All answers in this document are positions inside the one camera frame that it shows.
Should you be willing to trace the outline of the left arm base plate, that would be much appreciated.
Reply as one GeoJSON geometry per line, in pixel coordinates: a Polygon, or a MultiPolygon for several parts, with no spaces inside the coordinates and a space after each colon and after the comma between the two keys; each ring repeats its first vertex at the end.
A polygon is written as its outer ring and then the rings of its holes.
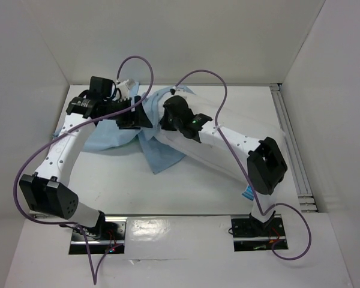
{"type": "MultiPolygon", "coordinates": [[[[127,219],[108,217],[106,222],[106,229],[100,236],[86,232],[90,253],[94,255],[101,255],[105,252],[109,254],[124,254],[127,219]]],[[[72,231],[68,253],[69,255],[87,254],[85,237],[78,228],[72,231]]]]}

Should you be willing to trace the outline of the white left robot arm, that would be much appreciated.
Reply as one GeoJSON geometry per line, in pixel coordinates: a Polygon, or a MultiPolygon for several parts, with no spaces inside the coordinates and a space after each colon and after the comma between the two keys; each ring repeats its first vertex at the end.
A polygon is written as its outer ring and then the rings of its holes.
{"type": "Polygon", "coordinates": [[[92,239],[102,238],[113,228],[106,222],[103,212],[81,203],[68,185],[85,142],[103,116],[109,115],[122,130],[152,127],[139,102],[141,97],[131,94],[137,90],[133,80],[114,82],[93,76],[89,88],[71,99],[59,140],[50,146],[47,156],[32,175],[24,174],[19,179],[30,210],[77,223],[92,239]]]}

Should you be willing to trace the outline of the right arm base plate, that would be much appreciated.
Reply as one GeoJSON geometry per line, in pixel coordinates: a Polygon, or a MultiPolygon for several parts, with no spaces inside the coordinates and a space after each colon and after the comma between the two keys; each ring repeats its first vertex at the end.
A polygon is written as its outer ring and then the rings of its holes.
{"type": "Polygon", "coordinates": [[[280,216],[272,219],[266,228],[256,227],[249,216],[231,218],[231,228],[228,233],[233,238],[235,252],[287,250],[288,243],[284,223],[280,216]]]}

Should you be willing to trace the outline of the green and blue pillowcase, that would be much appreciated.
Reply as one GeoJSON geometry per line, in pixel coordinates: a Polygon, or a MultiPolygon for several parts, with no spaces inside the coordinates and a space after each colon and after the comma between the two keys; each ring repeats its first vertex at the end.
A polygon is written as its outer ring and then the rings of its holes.
{"type": "Polygon", "coordinates": [[[169,86],[156,90],[143,101],[143,108],[153,124],[152,128],[121,130],[117,127],[116,122],[104,120],[98,124],[87,139],[82,151],[100,153],[110,148],[125,146],[137,139],[153,174],[158,174],[180,162],[185,157],[184,153],[159,142],[155,138],[159,131],[161,119],[158,111],[159,102],[169,92],[169,86]]]}

